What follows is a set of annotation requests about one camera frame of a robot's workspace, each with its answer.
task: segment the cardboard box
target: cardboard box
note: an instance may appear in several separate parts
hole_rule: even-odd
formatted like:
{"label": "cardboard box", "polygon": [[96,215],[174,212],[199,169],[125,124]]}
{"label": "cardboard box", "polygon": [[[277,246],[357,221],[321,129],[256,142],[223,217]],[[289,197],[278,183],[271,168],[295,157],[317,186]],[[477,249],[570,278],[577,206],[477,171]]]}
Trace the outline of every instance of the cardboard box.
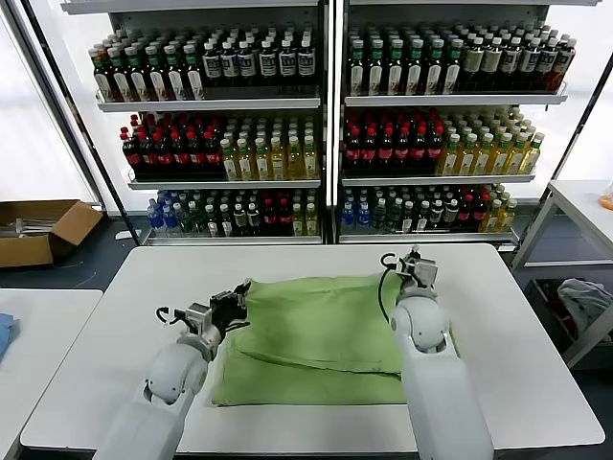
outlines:
{"label": "cardboard box", "polygon": [[58,221],[48,235],[0,238],[0,267],[52,264],[68,256],[102,219],[102,213],[76,199],[0,203],[0,225],[16,218]]}

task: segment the tabletop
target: tabletop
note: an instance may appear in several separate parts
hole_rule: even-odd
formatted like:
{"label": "tabletop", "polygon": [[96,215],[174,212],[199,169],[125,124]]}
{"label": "tabletop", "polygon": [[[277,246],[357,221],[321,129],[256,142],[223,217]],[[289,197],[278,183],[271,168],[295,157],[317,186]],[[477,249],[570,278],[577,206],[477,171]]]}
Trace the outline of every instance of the tabletop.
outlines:
{"label": "tabletop", "polygon": [[11,458],[59,364],[101,299],[99,290],[0,289],[13,315],[11,345],[0,357],[0,459]]}
{"label": "tabletop", "polygon": [[556,205],[613,253],[613,211],[598,202],[607,185],[606,180],[552,180],[548,187]]}
{"label": "tabletop", "polygon": [[[106,291],[25,427],[32,448],[96,449],[180,328],[161,306],[207,302],[245,278],[369,275],[407,244],[139,247]],[[439,265],[439,302],[475,383],[496,449],[597,444],[604,433],[531,306],[488,244],[421,248]],[[405,404],[371,406],[210,404],[216,360],[188,414],[181,453],[383,453],[416,451]]]}

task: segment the green towel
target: green towel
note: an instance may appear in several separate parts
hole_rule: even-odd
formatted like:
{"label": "green towel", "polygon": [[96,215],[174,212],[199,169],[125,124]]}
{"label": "green towel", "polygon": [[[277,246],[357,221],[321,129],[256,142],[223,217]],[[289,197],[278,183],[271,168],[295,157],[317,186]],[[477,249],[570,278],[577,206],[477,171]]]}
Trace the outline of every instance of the green towel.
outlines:
{"label": "green towel", "polygon": [[[380,276],[252,282],[251,325],[228,335],[214,403],[404,403],[398,345],[377,302]],[[399,284],[385,280],[388,312]]]}

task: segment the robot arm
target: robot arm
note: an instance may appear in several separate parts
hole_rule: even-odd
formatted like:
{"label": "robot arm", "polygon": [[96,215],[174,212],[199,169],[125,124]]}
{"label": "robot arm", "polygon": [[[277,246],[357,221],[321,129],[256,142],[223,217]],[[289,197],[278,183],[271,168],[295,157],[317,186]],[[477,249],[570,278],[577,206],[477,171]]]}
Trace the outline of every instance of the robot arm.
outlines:
{"label": "robot arm", "polygon": [[420,458],[491,460],[486,420],[436,302],[436,263],[414,248],[395,269],[403,283],[390,326],[402,353],[402,387]]}
{"label": "robot arm", "polygon": [[207,377],[225,335],[249,323],[244,296],[249,284],[211,298],[211,306],[192,304],[170,322],[189,329],[158,353],[142,386],[106,434],[95,460],[170,460],[183,436],[185,417]]}

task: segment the display shelf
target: display shelf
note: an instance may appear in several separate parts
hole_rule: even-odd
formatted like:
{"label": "display shelf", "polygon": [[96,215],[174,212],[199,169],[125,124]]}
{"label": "display shelf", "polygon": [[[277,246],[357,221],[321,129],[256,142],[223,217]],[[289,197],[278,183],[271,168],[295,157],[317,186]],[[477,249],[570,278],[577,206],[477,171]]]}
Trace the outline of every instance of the display shelf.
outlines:
{"label": "display shelf", "polygon": [[150,246],[253,246],[253,245],[294,245],[321,244],[322,237],[151,237],[145,244]]}
{"label": "display shelf", "polygon": [[491,242],[517,244],[517,236],[508,233],[407,233],[398,235],[340,235],[341,244],[371,244],[383,242],[387,244],[428,242]]}
{"label": "display shelf", "polygon": [[403,107],[411,105],[562,104],[568,98],[566,83],[557,93],[545,94],[433,94],[431,96],[348,96],[347,107]]}
{"label": "display shelf", "polygon": [[321,186],[320,179],[310,180],[240,180],[218,181],[181,181],[159,180],[143,181],[132,179],[127,186],[132,190],[256,190],[256,189],[316,189]]}
{"label": "display shelf", "polygon": [[519,175],[436,175],[430,177],[361,177],[342,178],[344,187],[385,185],[451,185],[451,184],[508,184],[530,182],[534,174]]}
{"label": "display shelf", "polygon": [[70,0],[61,3],[68,14],[316,6],[317,0]]}
{"label": "display shelf", "polygon": [[277,110],[318,108],[320,98],[212,99],[151,103],[98,103],[102,112],[177,112],[190,110]]}

